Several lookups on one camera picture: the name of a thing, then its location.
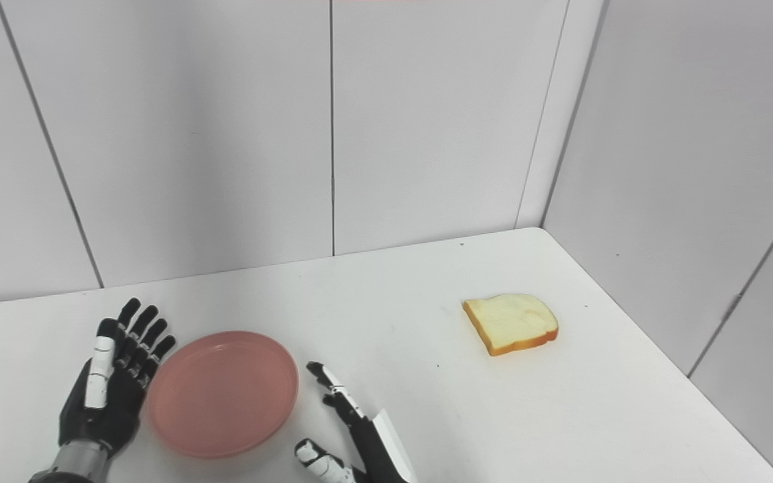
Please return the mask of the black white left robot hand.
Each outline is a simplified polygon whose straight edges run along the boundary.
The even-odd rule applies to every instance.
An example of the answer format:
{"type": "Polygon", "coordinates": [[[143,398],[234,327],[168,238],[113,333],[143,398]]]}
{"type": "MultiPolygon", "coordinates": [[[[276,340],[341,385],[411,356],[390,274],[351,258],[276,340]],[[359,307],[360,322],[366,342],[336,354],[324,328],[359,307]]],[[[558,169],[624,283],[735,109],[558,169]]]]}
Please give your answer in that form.
{"type": "Polygon", "coordinates": [[[176,345],[154,305],[130,299],[104,318],[59,417],[58,445],[98,444],[109,458],[132,442],[140,412],[163,359],[176,345]]]}

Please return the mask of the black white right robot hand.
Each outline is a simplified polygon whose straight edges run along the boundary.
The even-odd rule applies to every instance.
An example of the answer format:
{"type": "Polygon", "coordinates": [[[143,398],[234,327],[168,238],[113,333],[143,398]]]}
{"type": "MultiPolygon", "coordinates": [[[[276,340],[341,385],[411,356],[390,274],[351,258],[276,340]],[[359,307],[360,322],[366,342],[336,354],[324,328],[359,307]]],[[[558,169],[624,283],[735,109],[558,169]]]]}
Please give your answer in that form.
{"type": "Polygon", "coordinates": [[[295,446],[297,461],[321,482],[417,482],[410,456],[387,411],[381,410],[370,418],[324,364],[310,361],[306,368],[326,389],[322,403],[331,407],[346,426],[363,469],[347,464],[310,438],[295,446]]]}

